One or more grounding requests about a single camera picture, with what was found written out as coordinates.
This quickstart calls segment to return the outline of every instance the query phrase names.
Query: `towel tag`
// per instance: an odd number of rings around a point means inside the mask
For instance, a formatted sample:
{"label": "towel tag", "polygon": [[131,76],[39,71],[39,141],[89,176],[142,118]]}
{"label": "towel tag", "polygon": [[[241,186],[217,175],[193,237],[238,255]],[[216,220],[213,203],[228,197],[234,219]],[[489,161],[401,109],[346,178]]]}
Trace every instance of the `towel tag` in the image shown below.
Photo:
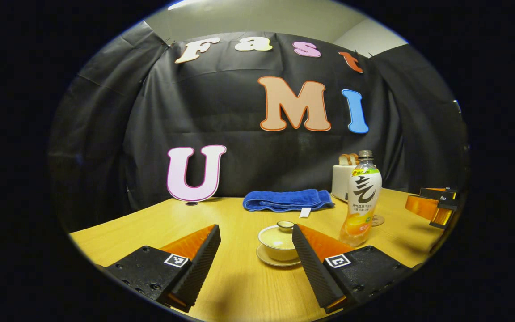
{"label": "towel tag", "polygon": [[311,208],[301,208],[301,214],[299,215],[299,218],[309,217],[310,212],[311,212]]}

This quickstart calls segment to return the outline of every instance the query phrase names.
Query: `letter m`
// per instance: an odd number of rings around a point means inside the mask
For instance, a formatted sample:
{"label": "letter m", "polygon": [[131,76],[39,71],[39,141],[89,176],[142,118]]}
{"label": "letter m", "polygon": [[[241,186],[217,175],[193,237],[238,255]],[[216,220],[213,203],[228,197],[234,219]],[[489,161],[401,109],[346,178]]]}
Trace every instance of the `letter m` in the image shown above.
{"label": "letter m", "polygon": [[266,88],[266,119],[260,123],[264,130],[280,131],[287,127],[287,122],[282,120],[282,109],[293,128],[299,128],[307,111],[307,120],[304,124],[307,130],[331,129],[331,123],[325,113],[323,84],[306,81],[299,96],[295,96],[286,81],[280,77],[261,77],[257,82]]}

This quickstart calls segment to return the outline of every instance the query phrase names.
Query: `saucer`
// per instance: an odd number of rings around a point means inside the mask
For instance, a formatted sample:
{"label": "saucer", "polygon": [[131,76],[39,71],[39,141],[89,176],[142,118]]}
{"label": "saucer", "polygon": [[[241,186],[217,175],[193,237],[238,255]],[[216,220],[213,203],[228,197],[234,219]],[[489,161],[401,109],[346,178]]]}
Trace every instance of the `saucer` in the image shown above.
{"label": "saucer", "polygon": [[266,253],[264,247],[265,246],[263,244],[260,244],[256,249],[257,257],[261,259],[264,263],[280,267],[292,266],[301,263],[299,258],[293,259],[291,261],[278,261],[277,259],[270,258],[269,255]]}

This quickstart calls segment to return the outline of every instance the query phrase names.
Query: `blue towel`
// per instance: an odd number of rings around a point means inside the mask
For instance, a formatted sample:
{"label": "blue towel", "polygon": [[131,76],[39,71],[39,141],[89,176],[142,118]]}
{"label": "blue towel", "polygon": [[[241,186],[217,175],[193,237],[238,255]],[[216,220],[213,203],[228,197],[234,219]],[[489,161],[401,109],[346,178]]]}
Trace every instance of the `blue towel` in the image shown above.
{"label": "blue towel", "polygon": [[333,207],[327,190],[306,189],[293,192],[252,191],[244,198],[244,208],[250,212],[269,209],[273,212],[290,212],[311,208],[311,211]]}

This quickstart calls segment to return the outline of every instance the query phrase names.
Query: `wooden table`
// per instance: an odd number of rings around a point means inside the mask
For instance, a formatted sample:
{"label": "wooden table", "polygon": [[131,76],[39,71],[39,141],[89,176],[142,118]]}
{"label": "wooden table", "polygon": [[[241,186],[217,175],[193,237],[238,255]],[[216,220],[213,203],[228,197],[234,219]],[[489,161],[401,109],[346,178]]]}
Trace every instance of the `wooden table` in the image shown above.
{"label": "wooden table", "polygon": [[[399,262],[413,267],[425,261],[443,230],[405,209],[409,194],[383,189],[376,214],[385,221],[369,240]],[[337,238],[347,204],[311,212],[248,212],[243,198],[211,198],[196,206],[170,199],[139,212],[70,236],[94,263],[108,266],[143,245],[162,247],[211,224],[220,225],[221,244],[196,304],[187,315],[214,322],[312,321],[326,316],[319,308],[301,264],[272,267],[256,256],[261,229],[280,220],[303,224]]]}

